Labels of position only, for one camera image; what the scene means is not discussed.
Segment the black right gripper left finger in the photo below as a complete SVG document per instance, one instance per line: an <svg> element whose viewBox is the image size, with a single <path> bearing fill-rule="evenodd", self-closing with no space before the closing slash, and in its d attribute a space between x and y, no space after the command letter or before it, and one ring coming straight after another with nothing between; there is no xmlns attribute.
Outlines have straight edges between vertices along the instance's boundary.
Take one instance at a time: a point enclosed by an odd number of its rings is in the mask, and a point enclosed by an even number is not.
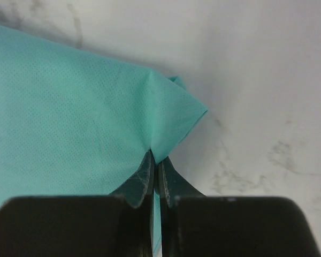
<svg viewBox="0 0 321 257"><path fill-rule="evenodd" d="M123 201L114 256L153 256L155 160L145 153L138 169L110 195Z"/></svg>

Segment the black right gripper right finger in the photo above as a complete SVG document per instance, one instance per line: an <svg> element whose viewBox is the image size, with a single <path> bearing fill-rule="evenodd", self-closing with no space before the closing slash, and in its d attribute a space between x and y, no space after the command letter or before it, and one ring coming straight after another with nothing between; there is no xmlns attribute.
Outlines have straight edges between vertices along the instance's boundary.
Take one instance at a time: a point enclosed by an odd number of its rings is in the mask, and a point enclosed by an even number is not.
<svg viewBox="0 0 321 257"><path fill-rule="evenodd" d="M190 184L176 171L169 157L157 166L158 194L160 197L160 218L162 231L162 256L173 256L176 252L175 239L175 214L173 206L176 198L204 197L199 190Z"/></svg>

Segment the teal t shirt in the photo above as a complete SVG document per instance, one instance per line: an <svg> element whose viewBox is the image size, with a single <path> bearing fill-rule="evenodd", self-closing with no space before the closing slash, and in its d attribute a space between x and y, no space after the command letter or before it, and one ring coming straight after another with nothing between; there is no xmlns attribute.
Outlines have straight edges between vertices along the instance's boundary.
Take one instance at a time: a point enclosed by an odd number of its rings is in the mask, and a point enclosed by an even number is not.
<svg viewBox="0 0 321 257"><path fill-rule="evenodd" d="M179 77L0 25L0 206L109 194L206 113Z"/></svg>

